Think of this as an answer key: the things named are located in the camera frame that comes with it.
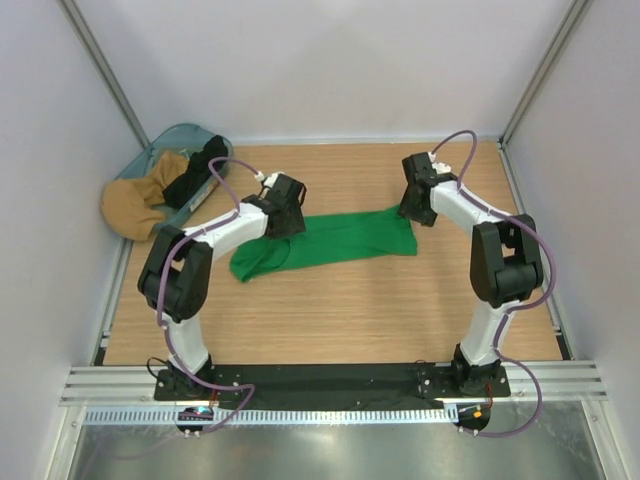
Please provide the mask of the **green tank top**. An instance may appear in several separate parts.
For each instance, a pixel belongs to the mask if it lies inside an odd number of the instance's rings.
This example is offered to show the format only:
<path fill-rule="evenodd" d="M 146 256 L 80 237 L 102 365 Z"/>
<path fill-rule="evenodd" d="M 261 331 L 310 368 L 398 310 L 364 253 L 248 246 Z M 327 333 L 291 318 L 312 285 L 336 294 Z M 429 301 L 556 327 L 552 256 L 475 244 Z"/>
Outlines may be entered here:
<path fill-rule="evenodd" d="M 410 221 L 395 206 L 377 211 L 309 216 L 306 230 L 286 238 L 262 237 L 237 248 L 229 270 L 242 283 L 281 271 L 376 258 L 415 256 Z"/>

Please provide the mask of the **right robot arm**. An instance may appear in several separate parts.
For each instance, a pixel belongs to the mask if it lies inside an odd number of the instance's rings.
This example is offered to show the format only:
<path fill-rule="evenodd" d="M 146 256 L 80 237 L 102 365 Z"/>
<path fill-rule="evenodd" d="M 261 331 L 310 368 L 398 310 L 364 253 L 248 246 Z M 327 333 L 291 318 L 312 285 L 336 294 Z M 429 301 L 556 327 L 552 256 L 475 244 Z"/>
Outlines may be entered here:
<path fill-rule="evenodd" d="M 470 235 L 469 278 L 477 304 L 455 348 L 450 381 L 461 395 L 479 395 L 498 377 L 502 337 L 516 310 L 543 281 L 535 222 L 486 203 L 429 152 L 404 158 L 402 168 L 407 186 L 401 217 L 432 227 L 445 216 Z"/>

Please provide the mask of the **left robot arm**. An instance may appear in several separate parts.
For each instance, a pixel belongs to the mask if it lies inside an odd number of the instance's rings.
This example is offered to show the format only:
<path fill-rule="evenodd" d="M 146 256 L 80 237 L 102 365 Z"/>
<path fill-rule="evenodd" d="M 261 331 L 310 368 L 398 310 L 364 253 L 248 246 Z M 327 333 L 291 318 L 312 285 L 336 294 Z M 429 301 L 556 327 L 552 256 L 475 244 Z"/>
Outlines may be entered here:
<path fill-rule="evenodd" d="M 282 172 L 257 174 L 256 179 L 260 191 L 237 200 L 231 211 L 186 229 L 166 226 L 152 245 L 138 290 L 154 310 L 169 351 L 166 368 L 157 376 L 160 399 L 199 400 L 214 391 L 214 366 L 199 312 L 215 261 L 249 241 L 306 230 L 306 186 Z"/>

